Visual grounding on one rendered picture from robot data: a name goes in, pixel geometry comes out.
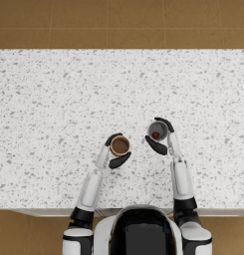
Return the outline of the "grey cup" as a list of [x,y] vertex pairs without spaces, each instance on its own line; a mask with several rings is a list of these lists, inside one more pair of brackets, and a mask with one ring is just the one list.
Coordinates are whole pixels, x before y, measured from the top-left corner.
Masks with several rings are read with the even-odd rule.
[[[158,139],[154,139],[151,135],[153,132],[158,132],[159,133],[159,138]],[[147,130],[147,135],[156,141],[161,141],[164,140],[167,137],[168,134],[168,127],[164,122],[161,121],[155,121],[153,123],[151,123],[148,127]]]

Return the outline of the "brown cup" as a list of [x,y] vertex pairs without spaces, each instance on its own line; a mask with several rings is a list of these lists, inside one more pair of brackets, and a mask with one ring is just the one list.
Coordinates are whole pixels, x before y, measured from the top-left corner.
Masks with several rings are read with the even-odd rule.
[[111,142],[111,152],[115,156],[124,156],[128,153],[130,148],[129,140],[123,136],[116,136]]

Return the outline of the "dark round robot body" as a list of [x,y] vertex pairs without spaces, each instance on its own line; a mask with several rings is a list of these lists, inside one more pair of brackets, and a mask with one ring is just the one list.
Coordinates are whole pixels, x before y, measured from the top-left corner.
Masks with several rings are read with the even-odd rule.
[[132,205],[97,224],[93,255],[183,255],[181,234],[161,209]]

